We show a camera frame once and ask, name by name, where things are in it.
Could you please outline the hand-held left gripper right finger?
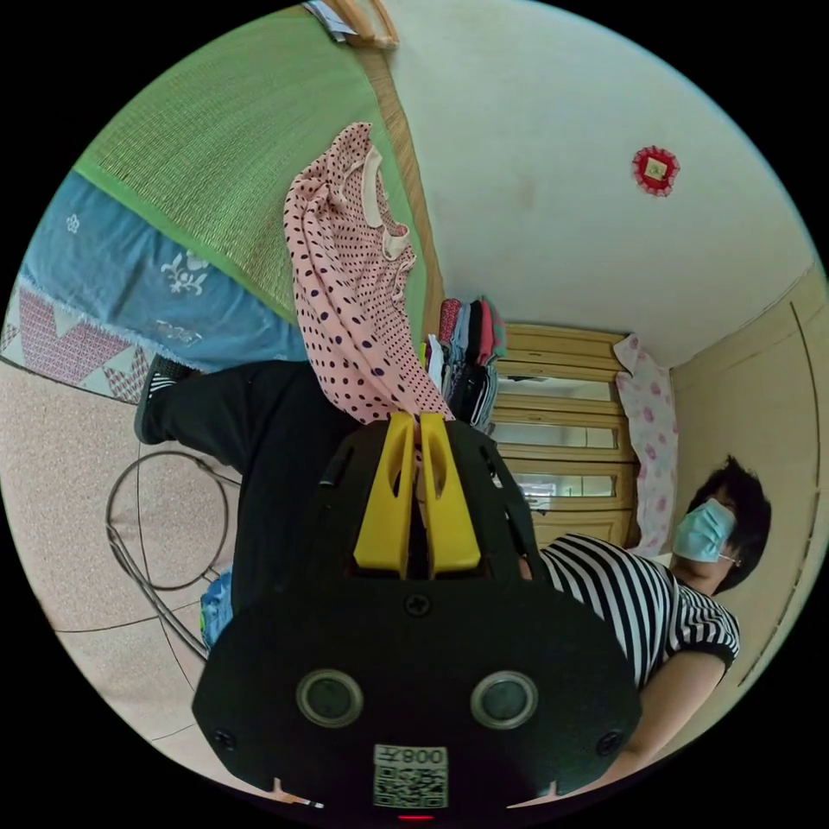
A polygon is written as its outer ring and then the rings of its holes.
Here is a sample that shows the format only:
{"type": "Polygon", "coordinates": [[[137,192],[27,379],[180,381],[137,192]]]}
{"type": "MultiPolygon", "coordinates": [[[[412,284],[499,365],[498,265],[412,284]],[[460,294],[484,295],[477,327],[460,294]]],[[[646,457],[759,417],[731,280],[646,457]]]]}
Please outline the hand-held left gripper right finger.
{"type": "Polygon", "coordinates": [[[478,569],[481,553],[447,427],[439,413],[421,415],[422,512],[430,579],[478,569]]]}

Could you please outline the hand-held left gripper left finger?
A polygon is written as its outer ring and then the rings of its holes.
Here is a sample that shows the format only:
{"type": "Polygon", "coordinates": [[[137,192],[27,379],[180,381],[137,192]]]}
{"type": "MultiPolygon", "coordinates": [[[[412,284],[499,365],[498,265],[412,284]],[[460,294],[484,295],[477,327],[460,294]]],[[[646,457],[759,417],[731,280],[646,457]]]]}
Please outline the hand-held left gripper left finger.
{"type": "Polygon", "coordinates": [[[397,412],[386,426],[353,558],[363,571],[403,579],[415,480],[414,421],[397,412]]]}

